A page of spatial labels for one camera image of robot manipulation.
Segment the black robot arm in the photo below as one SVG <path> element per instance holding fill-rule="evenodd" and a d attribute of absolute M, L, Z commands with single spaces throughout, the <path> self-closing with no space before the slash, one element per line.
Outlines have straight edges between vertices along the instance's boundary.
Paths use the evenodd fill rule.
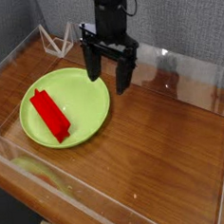
<path fill-rule="evenodd" d="M 80 23 L 83 37 L 85 68 L 89 80 L 101 76 L 102 58 L 118 62 L 116 67 L 116 92 L 122 92 L 131 84 L 136 66 L 139 43 L 127 34 L 127 0 L 94 0 L 95 24 Z"/>

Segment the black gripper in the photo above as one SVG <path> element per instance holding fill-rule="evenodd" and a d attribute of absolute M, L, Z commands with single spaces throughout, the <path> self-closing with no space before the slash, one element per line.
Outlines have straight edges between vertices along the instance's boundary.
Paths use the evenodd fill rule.
<path fill-rule="evenodd" d="M 85 67 L 89 80 L 96 81 L 101 76 L 101 57 L 118 61 L 116 67 L 116 92 L 121 95 L 131 84 L 137 61 L 139 43 L 127 33 L 114 37 L 101 37 L 95 24 L 80 23 L 81 46 L 84 50 Z"/>

